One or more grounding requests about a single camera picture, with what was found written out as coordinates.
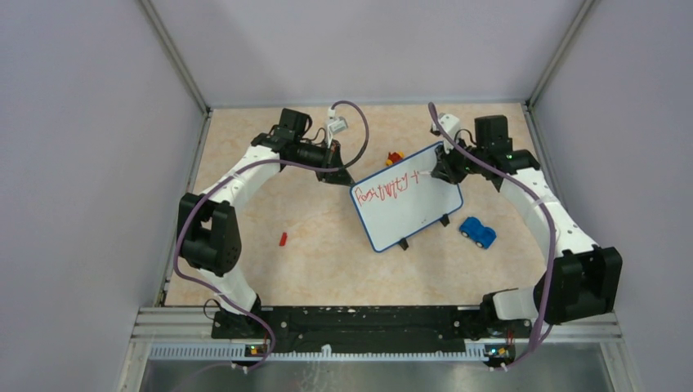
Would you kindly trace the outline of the blue framed whiteboard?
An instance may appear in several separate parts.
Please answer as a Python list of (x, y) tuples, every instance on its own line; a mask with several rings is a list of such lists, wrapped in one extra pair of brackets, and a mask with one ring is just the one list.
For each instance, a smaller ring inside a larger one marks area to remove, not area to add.
[(352, 203), (375, 252), (398, 246), (463, 206), (458, 185), (418, 174), (434, 168), (436, 148), (441, 145), (440, 141), (429, 145), (350, 187)]

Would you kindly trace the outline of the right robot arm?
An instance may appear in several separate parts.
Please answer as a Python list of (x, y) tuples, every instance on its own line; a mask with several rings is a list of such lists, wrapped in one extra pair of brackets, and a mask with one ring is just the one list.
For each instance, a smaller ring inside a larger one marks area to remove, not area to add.
[(470, 175), (490, 181), (522, 217), (546, 260), (533, 287), (484, 296), (481, 330), (502, 336), (512, 320), (555, 325), (608, 314), (614, 309), (622, 256), (581, 230), (550, 189), (539, 161), (527, 149), (514, 149), (508, 120), (490, 115), (474, 121), (475, 140), (467, 144), (458, 118), (431, 114), (431, 133), (443, 138), (432, 177), (458, 185)]

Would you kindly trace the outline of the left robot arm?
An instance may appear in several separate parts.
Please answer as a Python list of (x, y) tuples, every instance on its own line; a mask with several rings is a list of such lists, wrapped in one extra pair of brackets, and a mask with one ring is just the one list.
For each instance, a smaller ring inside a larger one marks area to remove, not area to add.
[(306, 138), (313, 120), (309, 114), (284, 108), (279, 121), (268, 132), (255, 136), (242, 158), (214, 185), (200, 194), (186, 193), (178, 207), (176, 256), (198, 270), (200, 278), (177, 276), (212, 290), (221, 307), (231, 313), (230, 325), (242, 337), (252, 337), (262, 327), (262, 316), (253, 307), (258, 294), (249, 286), (238, 262), (242, 241), (237, 214), (253, 195), (286, 167), (314, 172), (318, 181), (351, 186), (355, 182), (348, 169), (367, 148), (343, 162), (341, 145), (335, 134), (347, 129), (347, 121), (337, 116), (336, 104), (328, 109), (322, 127), (324, 139)]

